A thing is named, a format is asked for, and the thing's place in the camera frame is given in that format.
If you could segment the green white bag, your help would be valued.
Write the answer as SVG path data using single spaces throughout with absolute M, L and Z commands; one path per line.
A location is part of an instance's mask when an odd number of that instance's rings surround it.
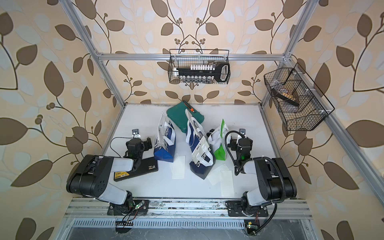
M 225 161 L 227 150 L 226 145 L 230 142 L 225 139 L 226 134 L 229 132 L 225 120 L 222 119 L 221 124 L 216 129 L 211 129 L 208 136 L 208 142 L 212 147 L 216 160 Z

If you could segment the dark blue bag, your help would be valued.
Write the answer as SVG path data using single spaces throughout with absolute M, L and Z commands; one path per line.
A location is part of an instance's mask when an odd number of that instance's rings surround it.
M 191 171 L 201 179 L 205 179 L 216 162 L 212 148 L 206 137 L 203 137 L 192 151 Z

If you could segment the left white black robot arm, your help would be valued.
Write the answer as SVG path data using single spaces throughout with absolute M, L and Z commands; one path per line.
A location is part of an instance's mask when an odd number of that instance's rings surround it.
M 150 138 L 141 140 L 131 138 L 126 142 L 127 151 L 123 157 L 86 155 L 74 169 L 67 180 L 67 192 L 82 197 L 95 198 L 109 203 L 109 216 L 129 216 L 146 213 L 148 200 L 135 202 L 128 190 L 109 182 L 113 174 L 117 182 L 156 172 L 157 162 L 154 158 L 143 158 L 144 152 L 152 148 Z

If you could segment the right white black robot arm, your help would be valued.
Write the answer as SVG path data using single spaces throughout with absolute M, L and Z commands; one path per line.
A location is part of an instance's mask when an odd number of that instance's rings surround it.
M 253 140 L 238 131 L 226 133 L 225 143 L 235 176 L 251 174 L 257 177 L 254 190 L 244 192 L 239 201 L 226 202 L 230 217 L 265 215 L 267 206 L 297 196 L 296 184 L 282 158 L 252 157 Z

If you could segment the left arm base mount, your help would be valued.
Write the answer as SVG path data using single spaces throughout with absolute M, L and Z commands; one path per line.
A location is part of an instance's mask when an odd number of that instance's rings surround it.
M 125 216 L 129 214 L 146 214 L 149 210 L 149 200 L 133 199 L 124 205 L 110 204 L 107 215 L 108 216 Z

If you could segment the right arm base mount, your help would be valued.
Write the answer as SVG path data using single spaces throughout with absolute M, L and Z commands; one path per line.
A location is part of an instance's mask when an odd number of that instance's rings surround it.
M 250 206 L 244 201 L 232 200 L 226 201 L 225 205 L 229 217 L 268 217 L 269 213 L 266 207 Z

